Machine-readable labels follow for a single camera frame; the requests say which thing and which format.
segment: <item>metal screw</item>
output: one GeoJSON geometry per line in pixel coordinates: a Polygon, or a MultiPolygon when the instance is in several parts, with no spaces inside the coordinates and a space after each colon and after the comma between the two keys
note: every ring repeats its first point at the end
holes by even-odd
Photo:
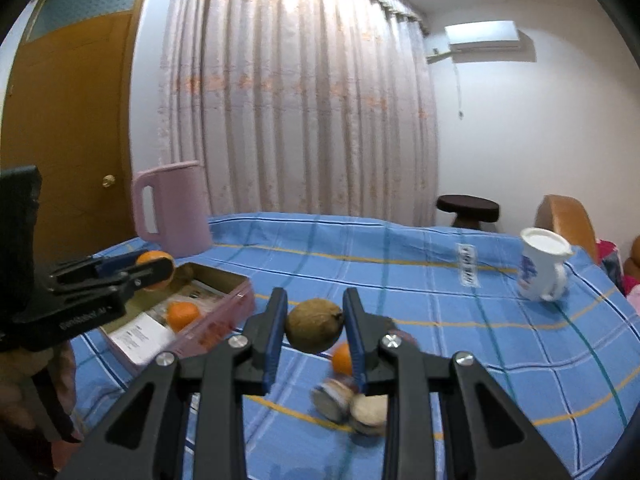
{"type": "Polygon", "coordinates": [[[398,348],[402,344],[402,338],[396,334],[387,334],[382,338],[382,344],[387,348],[398,348]]]}
{"type": "Polygon", "coordinates": [[[160,352],[156,356],[156,364],[159,366],[168,366],[175,361],[175,355],[171,352],[160,352]]]}
{"type": "Polygon", "coordinates": [[[243,335],[233,335],[228,339],[228,341],[231,348],[243,348],[249,342],[249,340],[243,335]]]}
{"type": "Polygon", "coordinates": [[[474,357],[470,352],[458,352],[453,357],[460,366],[471,366],[474,363],[474,357]]]}

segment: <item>bed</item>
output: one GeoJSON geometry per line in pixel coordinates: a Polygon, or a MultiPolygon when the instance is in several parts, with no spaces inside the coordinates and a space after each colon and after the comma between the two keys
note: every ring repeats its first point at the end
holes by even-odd
{"type": "MultiPolygon", "coordinates": [[[[536,219],[541,226],[544,207],[543,202],[536,219]]],[[[568,291],[560,301],[543,304],[518,297],[521,245],[508,235],[278,213],[219,217],[212,219],[210,230],[215,247],[188,260],[249,276],[258,311],[274,286],[287,289],[290,306],[313,297],[340,304],[344,289],[356,286],[368,312],[393,317],[423,351],[444,356],[471,351],[576,479],[593,475],[640,401],[638,314],[580,247],[588,248],[588,240],[569,236],[576,247],[566,263],[568,291]],[[459,244],[476,248],[477,286],[460,278],[459,244]]],[[[132,240],[105,254],[143,246],[132,240]]],[[[72,345],[78,366],[74,418],[86,433],[132,377],[98,331],[72,345]]],[[[302,354],[285,343],[271,393],[245,397],[250,478],[380,478],[384,439],[357,436],[332,424],[311,403],[311,389],[330,371],[328,357],[302,354]]],[[[437,425],[436,404],[434,410],[437,425]]],[[[196,414],[197,398],[185,448],[185,479],[191,477],[196,414]]],[[[438,477],[444,478],[442,433],[434,429],[438,477]]]]}

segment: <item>air conditioner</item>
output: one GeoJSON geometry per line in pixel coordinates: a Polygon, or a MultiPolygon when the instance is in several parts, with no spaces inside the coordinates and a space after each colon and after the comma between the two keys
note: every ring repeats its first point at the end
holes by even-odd
{"type": "Polygon", "coordinates": [[[477,22],[444,28],[452,52],[518,50],[520,35],[514,22],[477,22]]]}

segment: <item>wooden door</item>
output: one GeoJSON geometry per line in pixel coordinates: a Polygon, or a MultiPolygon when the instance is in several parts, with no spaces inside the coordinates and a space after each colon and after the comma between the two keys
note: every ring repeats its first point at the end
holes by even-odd
{"type": "Polygon", "coordinates": [[[76,14],[63,8],[82,7],[82,0],[53,0],[52,10],[47,4],[18,48],[0,136],[3,169],[36,164],[42,174],[34,232],[39,264],[134,236],[128,93],[136,5],[125,0],[117,12],[91,16],[90,9],[86,17],[84,7],[76,14]]]}

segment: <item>pitcher handle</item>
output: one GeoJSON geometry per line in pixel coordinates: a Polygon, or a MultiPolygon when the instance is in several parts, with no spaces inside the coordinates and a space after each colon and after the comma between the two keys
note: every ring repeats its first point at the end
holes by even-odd
{"type": "Polygon", "coordinates": [[[566,288],[566,270],[564,270],[563,264],[556,264],[556,280],[554,284],[551,286],[548,293],[542,294],[540,298],[543,301],[556,301],[560,299],[560,296],[564,293],[564,289],[566,288]]]}
{"type": "Polygon", "coordinates": [[[159,216],[156,212],[156,200],[158,197],[154,193],[154,183],[157,173],[155,171],[145,171],[139,173],[131,183],[131,199],[133,202],[133,223],[136,228],[136,233],[145,242],[160,242],[161,226],[159,224],[159,216]],[[154,196],[154,217],[156,218],[156,226],[158,227],[157,233],[152,233],[146,228],[145,223],[145,208],[143,204],[142,191],[145,187],[149,186],[154,196]]]}

